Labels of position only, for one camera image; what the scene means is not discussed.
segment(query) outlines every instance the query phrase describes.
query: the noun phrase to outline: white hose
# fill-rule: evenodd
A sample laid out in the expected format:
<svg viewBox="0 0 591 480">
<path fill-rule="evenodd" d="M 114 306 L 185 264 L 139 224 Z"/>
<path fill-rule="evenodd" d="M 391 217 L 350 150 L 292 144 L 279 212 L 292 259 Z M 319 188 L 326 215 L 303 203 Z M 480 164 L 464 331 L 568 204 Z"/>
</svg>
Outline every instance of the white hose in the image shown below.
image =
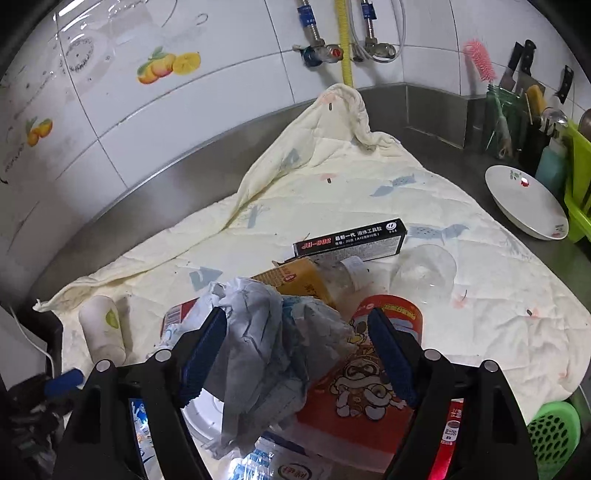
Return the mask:
<svg viewBox="0 0 591 480">
<path fill-rule="evenodd" d="M 398 26 L 398 17 L 396 15 L 396 7 L 394 7 L 394 0 L 390 0 L 390 3 L 392 4 L 392 10 L 394 11 L 394 20 L 396 22 L 396 29 L 398 30 L 398 38 L 400 39 L 400 47 L 398 49 L 398 51 L 396 52 L 396 55 L 394 56 L 394 58 L 391 59 L 381 59 L 379 57 L 375 57 L 370 55 L 366 50 L 365 47 L 361 44 L 361 42 L 359 41 L 359 39 L 357 38 L 357 32 L 355 31 L 355 22 L 353 20 L 353 6 L 351 4 L 351 0 L 349 1 L 349 24 L 351 26 L 351 36 L 353 37 L 353 42 L 355 42 L 355 44 L 358 46 L 358 50 L 361 52 L 361 55 L 364 56 L 364 58 L 366 58 L 367 60 L 373 60 L 374 62 L 377 63 L 390 63 L 393 62 L 394 60 L 396 60 L 397 58 L 399 58 L 399 56 L 402 53 L 402 50 L 404 48 L 404 43 L 406 42 L 406 12 L 404 10 L 404 4 L 402 3 L 402 0 L 398 0 L 398 3 L 400 4 L 400 12 L 402 13 L 402 38 L 400 37 L 400 28 Z"/>
</svg>

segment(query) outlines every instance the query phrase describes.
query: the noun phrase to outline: yellow gas hose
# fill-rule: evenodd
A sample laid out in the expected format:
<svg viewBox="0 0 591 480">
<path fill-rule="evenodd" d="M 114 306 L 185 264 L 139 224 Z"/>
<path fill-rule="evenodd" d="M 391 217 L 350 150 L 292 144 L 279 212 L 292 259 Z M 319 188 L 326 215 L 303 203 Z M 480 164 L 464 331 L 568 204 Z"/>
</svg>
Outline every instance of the yellow gas hose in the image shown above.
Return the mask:
<svg viewBox="0 0 591 480">
<path fill-rule="evenodd" d="M 339 43 L 343 50 L 343 83 L 353 86 L 353 72 L 351 71 L 351 41 L 349 39 L 349 16 L 347 14 L 347 1 L 335 0 L 335 9 L 339 21 Z"/>
</svg>

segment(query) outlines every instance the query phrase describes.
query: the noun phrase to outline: cleaver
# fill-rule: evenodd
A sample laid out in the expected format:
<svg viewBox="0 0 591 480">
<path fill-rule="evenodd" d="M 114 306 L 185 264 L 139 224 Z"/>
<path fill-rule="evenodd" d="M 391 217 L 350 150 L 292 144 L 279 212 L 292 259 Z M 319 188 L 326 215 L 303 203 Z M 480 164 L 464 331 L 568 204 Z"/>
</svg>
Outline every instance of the cleaver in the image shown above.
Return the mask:
<svg viewBox="0 0 591 480">
<path fill-rule="evenodd" d="M 517 76 L 517 87 L 515 87 L 515 93 L 521 95 L 526 92 L 532 85 L 537 85 L 542 91 L 542 95 L 546 91 L 546 87 L 537 80 L 531 77 L 531 65 L 534 62 L 534 52 L 536 46 L 531 40 L 526 40 L 523 48 L 523 56 L 521 57 L 521 68 L 519 69 L 519 75 Z"/>
</svg>

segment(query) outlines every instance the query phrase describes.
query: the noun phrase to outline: plastic cup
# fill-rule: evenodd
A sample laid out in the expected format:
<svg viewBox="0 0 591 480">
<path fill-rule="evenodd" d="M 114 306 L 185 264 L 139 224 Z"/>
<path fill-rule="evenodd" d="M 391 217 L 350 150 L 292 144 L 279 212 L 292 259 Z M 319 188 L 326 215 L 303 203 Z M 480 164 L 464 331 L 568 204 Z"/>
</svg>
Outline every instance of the plastic cup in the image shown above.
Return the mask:
<svg viewBox="0 0 591 480">
<path fill-rule="evenodd" d="M 123 365 L 126 354 L 115 302 L 101 295 L 92 297 L 78 312 L 78 319 L 92 361 L 108 359 L 116 367 Z"/>
</svg>

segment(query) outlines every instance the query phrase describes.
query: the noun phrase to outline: red packaging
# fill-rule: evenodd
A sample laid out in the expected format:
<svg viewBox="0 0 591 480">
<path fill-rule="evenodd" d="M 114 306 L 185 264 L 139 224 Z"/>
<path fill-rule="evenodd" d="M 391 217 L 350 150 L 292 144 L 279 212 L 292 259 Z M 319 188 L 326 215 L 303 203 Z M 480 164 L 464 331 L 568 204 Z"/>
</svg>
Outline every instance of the red packaging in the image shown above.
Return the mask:
<svg viewBox="0 0 591 480">
<path fill-rule="evenodd" d="M 457 433 L 460 430 L 462 421 L 462 410 L 464 400 L 462 398 L 452 400 L 449 404 L 449 413 L 447 414 L 447 424 L 443 430 L 439 450 L 429 474 L 428 480 L 443 480 L 447 475 L 449 463 L 452 461 L 453 451 L 456 448 Z"/>
<path fill-rule="evenodd" d="M 421 342 L 423 317 L 409 301 L 392 295 L 366 298 L 350 324 L 358 350 L 308 392 L 297 413 L 297 440 L 337 462 L 384 471 L 404 437 L 412 409 L 396 396 L 369 339 L 367 319 L 380 307 L 398 329 Z"/>
<path fill-rule="evenodd" d="M 174 307 L 172 307 L 169 311 L 167 311 L 164 314 L 164 317 L 162 318 L 162 326 L 160 327 L 160 338 L 161 339 L 163 337 L 163 333 L 168 329 L 168 327 L 170 327 L 171 325 L 174 325 L 175 323 L 182 323 L 183 322 L 183 320 L 185 319 L 185 317 L 189 313 L 189 310 L 191 310 L 193 308 L 193 305 L 195 305 L 196 301 L 197 301 L 197 299 L 193 299 L 193 300 L 186 301 L 185 303 L 182 303 L 181 305 L 175 305 Z"/>
</svg>

